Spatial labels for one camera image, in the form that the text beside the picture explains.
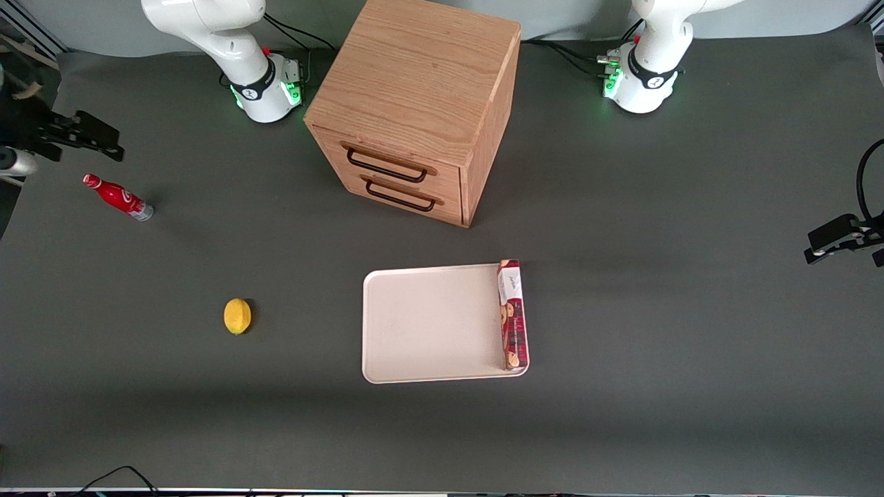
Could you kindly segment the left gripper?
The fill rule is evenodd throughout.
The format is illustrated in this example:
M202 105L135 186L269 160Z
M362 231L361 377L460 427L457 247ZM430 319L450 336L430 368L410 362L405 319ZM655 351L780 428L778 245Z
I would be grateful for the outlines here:
M822 224L808 233L805 261L815 264L841 251L858 251L881 246L883 243L883 212L865 216L861 220L853 214L844 214ZM875 267L884 267L884 249L872 254Z

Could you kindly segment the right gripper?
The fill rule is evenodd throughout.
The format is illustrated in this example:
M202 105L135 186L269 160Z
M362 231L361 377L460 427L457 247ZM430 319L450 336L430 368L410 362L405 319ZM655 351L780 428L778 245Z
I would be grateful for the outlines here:
M49 124L52 110L40 97L2 97L1 144L32 150L52 162L62 158L62 145L97 151L115 162L124 160L120 132L84 110L76 110L66 124Z

